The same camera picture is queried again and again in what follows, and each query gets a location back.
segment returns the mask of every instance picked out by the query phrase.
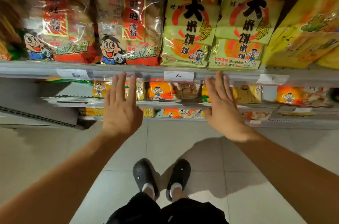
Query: shoe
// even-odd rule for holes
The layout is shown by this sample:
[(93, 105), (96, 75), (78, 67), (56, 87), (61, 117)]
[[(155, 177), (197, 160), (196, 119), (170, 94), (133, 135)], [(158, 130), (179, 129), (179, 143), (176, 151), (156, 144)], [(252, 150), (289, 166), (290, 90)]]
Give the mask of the shoe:
[(177, 182), (182, 186), (182, 190), (184, 190), (189, 180), (190, 174), (191, 165), (185, 159), (180, 159), (174, 166), (171, 178), (167, 185), (166, 197), (170, 202), (173, 200), (172, 196), (170, 195), (172, 184)]
[(148, 160), (146, 158), (143, 158), (137, 161), (136, 164), (134, 164), (133, 176), (135, 182), (137, 182), (140, 192), (142, 191), (142, 188), (146, 183), (150, 183), (154, 188), (155, 198), (159, 197), (159, 190), (157, 184), (155, 183), (150, 165), (148, 164)]

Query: forearm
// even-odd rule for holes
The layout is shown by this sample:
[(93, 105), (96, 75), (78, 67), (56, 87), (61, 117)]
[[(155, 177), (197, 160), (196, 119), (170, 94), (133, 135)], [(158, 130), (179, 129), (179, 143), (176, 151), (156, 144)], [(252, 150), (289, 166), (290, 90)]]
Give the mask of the forearm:
[(315, 163), (244, 128), (235, 144), (258, 167), (307, 223), (339, 218), (339, 177)]
[(0, 223), (68, 224), (125, 138), (100, 133), (78, 152), (0, 208)]

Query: tile floor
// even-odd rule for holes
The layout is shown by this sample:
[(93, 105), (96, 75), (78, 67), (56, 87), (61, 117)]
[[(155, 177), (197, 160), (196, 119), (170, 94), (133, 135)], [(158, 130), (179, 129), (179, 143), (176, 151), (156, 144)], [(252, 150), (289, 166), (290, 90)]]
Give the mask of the tile floor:
[[(0, 204), (36, 181), (84, 145), (100, 130), (0, 129)], [(274, 142), (339, 174), (339, 131), (258, 129)], [(305, 223), (260, 171), (229, 140), (206, 123), (144, 121), (136, 134), (107, 163), (72, 219), (72, 224), (102, 224), (138, 192), (132, 168), (148, 158), (161, 191), (157, 200), (169, 202), (165, 187), (178, 158), (187, 159), (192, 173), (190, 198), (225, 212), (231, 224)]]

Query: black shorts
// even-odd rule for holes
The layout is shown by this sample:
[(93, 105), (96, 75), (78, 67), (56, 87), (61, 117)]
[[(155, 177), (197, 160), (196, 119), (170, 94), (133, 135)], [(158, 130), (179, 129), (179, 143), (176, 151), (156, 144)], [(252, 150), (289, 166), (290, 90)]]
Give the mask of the black shorts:
[(228, 224), (224, 212), (210, 203), (181, 198), (160, 209), (159, 205), (144, 192), (132, 197), (128, 204), (116, 210), (107, 222), (107, 224), (124, 223)]

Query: white sock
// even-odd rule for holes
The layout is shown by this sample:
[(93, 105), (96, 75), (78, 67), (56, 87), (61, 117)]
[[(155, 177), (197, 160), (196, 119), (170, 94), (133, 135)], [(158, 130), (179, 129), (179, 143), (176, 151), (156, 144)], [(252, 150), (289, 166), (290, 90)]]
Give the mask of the white sock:
[(153, 185), (152, 185), (151, 183), (146, 183), (146, 184), (142, 187), (142, 192), (144, 192), (144, 190), (145, 190), (146, 188), (148, 188), (148, 187), (152, 190), (152, 193), (153, 193), (152, 199), (154, 199), (154, 198), (155, 198), (155, 192), (154, 192), (154, 187), (153, 187)]
[(181, 188), (181, 190), (182, 190), (182, 185), (181, 185), (180, 183), (178, 183), (178, 182), (173, 183), (172, 186), (171, 186), (171, 189), (170, 189), (170, 191), (169, 191), (169, 195), (170, 195), (172, 198), (173, 198), (173, 196), (172, 196), (173, 190), (174, 190), (175, 188), (177, 188), (177, 187)]

